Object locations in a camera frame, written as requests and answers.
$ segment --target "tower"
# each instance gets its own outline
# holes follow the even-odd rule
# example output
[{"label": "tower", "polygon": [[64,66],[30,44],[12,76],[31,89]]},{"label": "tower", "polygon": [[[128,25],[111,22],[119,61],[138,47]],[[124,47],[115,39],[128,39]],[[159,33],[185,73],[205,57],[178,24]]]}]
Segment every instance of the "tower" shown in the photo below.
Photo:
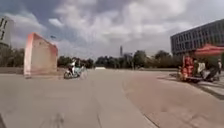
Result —
[{"label": "tower", "polygon": [[120,57],[123,56],[123,46],[120,46]]}]

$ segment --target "concrete block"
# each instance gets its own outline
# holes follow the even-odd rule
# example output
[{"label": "concrete block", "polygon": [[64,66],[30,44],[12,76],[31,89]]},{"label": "concrete block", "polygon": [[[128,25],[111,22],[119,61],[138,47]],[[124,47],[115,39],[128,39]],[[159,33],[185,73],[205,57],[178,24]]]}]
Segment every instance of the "concrete block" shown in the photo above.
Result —
[{"label": "concrete block", "polygon": [[57,72],[58,49],[36,33],[28,35],[25,57],[24,75],[54,74]]}]

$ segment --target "road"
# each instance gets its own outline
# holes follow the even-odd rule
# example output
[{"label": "road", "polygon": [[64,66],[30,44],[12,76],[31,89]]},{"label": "road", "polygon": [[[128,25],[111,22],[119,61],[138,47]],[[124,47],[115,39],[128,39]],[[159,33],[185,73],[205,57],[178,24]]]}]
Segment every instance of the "road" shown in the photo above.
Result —
[{"label": "road", "polygon": [[223,128],[224,103],[166,72],[90,70],[80,79],[0,74],[7,128]]},{"label": "road", "polygon": [[155,128],[129,101],[120,71],[80,79],[0,75],[0,113],[7,128]]}]

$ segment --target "motorcycle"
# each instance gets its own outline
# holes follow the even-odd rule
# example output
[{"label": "motorcycle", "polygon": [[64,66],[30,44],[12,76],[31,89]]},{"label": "motorcycle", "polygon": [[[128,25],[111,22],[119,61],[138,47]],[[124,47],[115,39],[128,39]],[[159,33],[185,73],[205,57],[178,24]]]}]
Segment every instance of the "motorcycle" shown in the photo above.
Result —
[{"label": "motorcycle", "polygon": [[72,67],[69,67],[64,73],[64,79],[78,78],[81,76],[82,72],[85,69],[86,68],[84,66],[82,66],[81,68],[76,67],[74,73],[72,73]]}]

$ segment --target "red canopy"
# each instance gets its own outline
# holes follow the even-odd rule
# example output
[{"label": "red canopy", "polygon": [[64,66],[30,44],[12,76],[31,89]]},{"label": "red canopy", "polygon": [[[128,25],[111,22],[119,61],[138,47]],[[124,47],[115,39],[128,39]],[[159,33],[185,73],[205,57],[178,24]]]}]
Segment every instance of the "red canopy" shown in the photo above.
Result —
[{"label": "red canopy", "polygon": [[203,48],[199,48],[195,51],[195,55],[215,55],[224,52],[224,47],[217,47],[211,44],[206,44]]}]

